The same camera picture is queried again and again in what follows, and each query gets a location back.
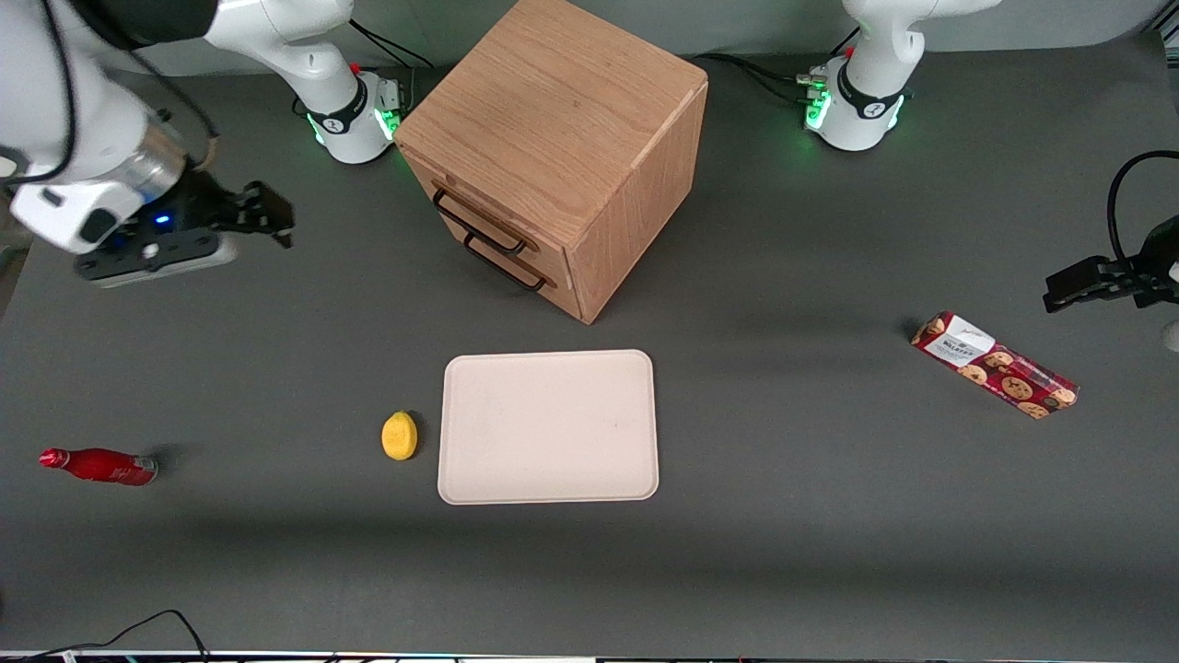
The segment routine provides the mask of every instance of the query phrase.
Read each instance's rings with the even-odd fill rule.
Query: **black metal handle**
[[[459,225],[461,225],[462,229],[466,230],[469,235],[474,235],[475,237],[479,237],[488,247],[495,249],[496,251],[503,254],[505,256],[518,256],[518,255],[520,255],[520,251],[522,251],[525,249],[525,247],[528,245],[528,243],[525,242],[523,239],[520,239],[519,242],[516,242],[515,247],[505,247],[503,244],[500,244],[495,239],[492,239],[482,230],[480,230],[480,229],[475,228],[474,225],[467,223],[466,221],[463,221],[462,218],[460,218],[459,215],[454,214],[453,211],[443,208],[442,206],[442,197],[446,196],[446,195],[447,195],[446,189],[442,189],[440,186],[439,190],[437,190],[437,192],[434,193],[434,201],[433,201],[434,202],[434,209],[436,209],[439,212],[441,212],[442,216],[444,216],[444,217],[449,218],[450,221],[453,221],[453,222],[457,223]]]
[[[492,258],[489,258],[489,257],[485,256],[483,254],[476,251],[475,248],[470,245],[470,242],[474,238],[475,238],[475,235],[472,234],[472,232],[468,232],[467,234],[467,238],[462,241],[463,248],[467,249],[467,251],[469,251],[470,255],[473,255],[476,258],[479,258],[479,260],[486,262],[487,264],[494,267],[496,271],[499,271],[503,276],[507,276],[508,278],[511,278],[512,282],[515,283],[516,285],[523,288],[525,290],[528,290],[529,293],[539,293],[540,289],[544,288],[546,283],[548,283],[547,278],[545,278],[544,276],[536,275],[536,274],[533,274],[533,276],[536,277],[536,282],[533,283],[532,285],[525,283],[523,281],[520,281],[519,278],[515,277],[514,274],[512,274],[511,271],[508,271],[508,270],[503,269],[502,267],[495,264],[495,261],[493,261]]]

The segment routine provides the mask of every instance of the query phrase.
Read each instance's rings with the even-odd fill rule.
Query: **wood grain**
[[[565,0],[520,0],[396,133],[480,255],[591,323],[692,186],[707,77]],[[467,231],[443,217],[455,239]]]
[[[581,241],[567,251],[582,322],[598,317],[692,189],[706,97],[707,84],[687,100]]]
[[[493,205],[476,198],[476,195],[470,192],[455,178],[447,178],[444,175],[421,163],[415,158],[415,155],[403,153],[402,156],[406,157],[406,163],[409,164],[409,169],[417,177],[427,196],[433,198],[439,189],[439,184],[442,183],[448,191],[454,191],[457,196],[455,198],[448,197],[446,201],[447,209],[453,214],[502,245],[514,245],[516,239],[521,238],[527,244],[525,250],[513,257],[502,256],[494,249],[481,245],[479,242],[473,243],[476,251],[526,283],[534,282],[538,275],[544,276],[547,284],[538,294],[573,317],[581,319],[581,307],[577,294],[573,291],[573,278],[569,275],[569,267],[564,248],[553,244],[547,238],[521,231],[519,228],[515,228],[516,224],[512,221],[503,221],[503,216],[489,209]],[[450,235],[461,244],[467,238],[467,230],[442,215],[440,217],[446,223]],[[487,218],[495,221],[489,223]],[[501,225],[506,225],[511,230],[511,234],[502,231],[500,229]],[[475,260],[468,256],[461,247],[456,248],[455,255],[457,256],[456,260]]]
[[[396,138],[572,245],[705,80],[564,0],[520,0]]]

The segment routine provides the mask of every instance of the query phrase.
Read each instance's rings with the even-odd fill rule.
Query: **cookie box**
[[[1032,419],[1076,402],[1076,385],[948,310],[922,327],[913,344]]]

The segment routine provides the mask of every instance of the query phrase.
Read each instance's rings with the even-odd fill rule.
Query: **beige plastic tray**
[[[443,500],[639,500],[657,487],[654,376],[646,354],[479,355],[447,366]]]

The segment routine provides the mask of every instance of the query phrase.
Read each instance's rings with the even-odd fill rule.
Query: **red aluminum bottle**
[[[60,467],[79,479],[124,486],[147,485],[159,472],[159,465],[150,457],[111,449],[48,448],[41,452],[40,461],[46,467]]]

